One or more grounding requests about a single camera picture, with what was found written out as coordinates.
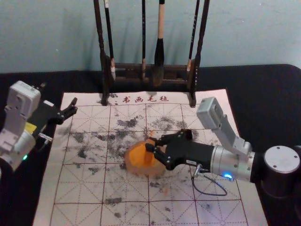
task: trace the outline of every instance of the calligraphy brush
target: calligraphy brush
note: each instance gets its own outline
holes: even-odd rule
[[[109,56],[106,55],[104,51],[104,44],[103,44],[103,26],[102,26],[102,20],[100,16],[100,9],[99,9],[99,1],[94,0],[94,11],[95,11],[95,20],[96,20],[96,28],[97,28],[97,34],[98,34],[98,42],[99,42],[99,49],[100,49],[100,62],[102,66],[102,71],[104,75],[108,74],[107,71],[107,61],[110,61]]]
[[[109,0],[103,0],[103,1],[104,1],[105,18],[107,21],[108,38],[109,38],[111,73],[113,79],[115,80],[116,74],[115,74],[115,61],[114,61],[114,53],[113,53],[112,31],[111,31],[110,12],[109,12]]]
[[[155,87],[160,86],[164,78],[164,44],[163,44],[163,30],[164,30],[164,10],[165,0],[159,1],[159,18],[158,18],[158,39],[155,51],[155,65],[153,67],[152,79]]]
[[[193,21],[193,27],[192,27],[192,36],[191,36],[189,57],[188,57],[188,63],[187,63],[187,72],[188,73],[190,71],[191,64],[194,65],[194,61],[191,62],[191,56],[192,56],[192,50],[193,50],[194,35],[196,33],[196,26],[197,26],[197,20],[198,20],[198,8],[199,8],[199,0],[197,0],[196,11],[194,13],[194,21]]]
[[[142,80],[145,78],[145,0],[142,0]]]

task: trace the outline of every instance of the black cable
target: black cable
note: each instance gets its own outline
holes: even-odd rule
[[[226,189],[221,186],[219,183],[217,183],[215,180],[211,179],[210,177],[207,177],[206,175],[203,174],[203,177],[205,177],[206,179],[210,180],[211,182],[215,183],[216,185],[218,185],[224,192],[225,194],[213,194],[213,193],[206,193],[206,192],[202,192],[200,190],[197,189],[197,187],[194,184],[194,177],[191,178],[192,181],[192,186],[201,194],[205,194],[205,195],[211,195],[211,196],[226,196],[228,194],[228,192],[226,191]]]

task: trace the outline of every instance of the grid paper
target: grid paper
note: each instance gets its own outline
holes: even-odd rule
[[[225,90],[197,92],[215,96],[237,133]],[[57,126],[34,225],[50,226],[265,226],[253,184],[207,173],[227,196],[198,193],[191,183],[194,167],[179,165],[157,178],[136,176],[125,169],[124,152],[148,136],[160,137],[192,129],[196,142],[217,145],[204,129],[184,93],[117,93],[109,106],[99,94],[66,93],[62,108],[78,98],[78,112]],[[203,192],[222,193],[199,177]]]

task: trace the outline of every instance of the ink stain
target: ink stain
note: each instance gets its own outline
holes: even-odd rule
[[[120,213],[114,213],[114,216],[117,218],[121,218],[121,214]]]
[[[206,210],[210,210],[210,209],[211,209],[211,206],[210,206],[209,204],[206,204],[205,209],[206,209]]]
[[[93,157],[90,157],[89,160],[91,160],[92,162],[96,162],[96,159]]]
[[[116,136],[115,136],[114,134],[110,134],[110,135],[109,135],[109,139],[110,139],[110,140],[114,140],[115,137],[116,137]]]
[[[158,182],[154,183],[154,182],[150,182],[150,186],[151,187],[159,187],[160,184]]]
[[[76,140],[77,143],[83,143],[85,134],[84,133],[72,133],[73,138]]]
[[[77,153],[78,157],[85,159],[87,157],[85,151],[87,149],[87,146],[82,146],[79,150],[79,152]]]
[[[108,204],[120,203],[121,201],[122,201],[122,198],[112,198],[112,199],[105,200],[105,202]]]
[[[198,139],[199,133],[196,129],[192,131],[192,140],[196,141]]]
[[[125,136],[127,136],[129,134],[128,131],[117,131],[116,132],[116,136],[119,139],[123,139]]]
[[[112,97],[112,98],[116,98],[116,97],[118,97],[118,96],[117,96],[117,94],[116,94],[116,93],[110,93],[110,97]]]
[[[171,130],[173,126],[176,126],[179,129],[183,129],[187,127],[187,123],[183,121],[176,121],[168,116],[160,117],[150,124],[152,127],[155,127],[159,130]]]
[[[95,137],[96,137],[97,139],[99,139],[99,140],[102,140],[102,141],[105,141],[106,138],[107,138],[107,136],[102,136],[102,135],[96,135]]]
[[[143,135],[134,131],[117,131],[114,137],[110,135],[108,158],[124,158],[125,151],[139,140],[143,140]]]
[[[127,166],[126,166],[126,163],[124,162],[123,164],[120,164],[119,167],[122,169],[122,170],[126,170],[127,169]]]
[[[73,162],[73,164],[76,165],[76,168],[79,169],[80,168],[80,163],[77,163],[77,162]]]
[[[99,171],[98,167],[90,167],[88,168],[88,170],[90,170],[92,172],[92,175],[94,175],[95,173],[97,173]]]
[[[134,117],[133,119],[131,120],[127,120],[127,121],[122,121],[122,120],[117,120],[117,124],[119,126],[123,126],[125,128],[133,128],[137,125],[138,121],[138,116]]]
[[[69,133],[69,131],[70,131],[70,128],[69,127],[63,127],[63,128],[59,128],[58,130],[57,130],[57,133],[58,133],[58,135],[67,135],[68,133]]]
[[[147,135],[147,129],[144,128],[144,130],[143,130],[143,139],[146,140],[147,138],[149,138],[149,136]]]

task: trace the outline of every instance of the black tablecloth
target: black tablecloth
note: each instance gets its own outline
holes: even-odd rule
[[[274,145],[301,144],[301,70],[291,65],[251,65],[201,68],[197,90],[227,89],[241,137],[254,151],[265,152]],[[101,92],[100,72],[53,72],[0,74],[0,109],[6,105],[9,86],[22,80],[38,86],[46,81],[42,98],[60,106],[64,92]],[[146,87],[117,84],[112,91],[143,91]],[[170,91],[163,86],[157,91]],[[0,128],[5,114],[0,111]],[[47,134],[53,135],[55,127]],[[29,155],[13,177],[9,206],[4,221],[10,226],[32,225],[40,186],[50,148]],[[291,197],[277,200],[256,185],[267,220],[272,226],[301,225],[293,210]]]

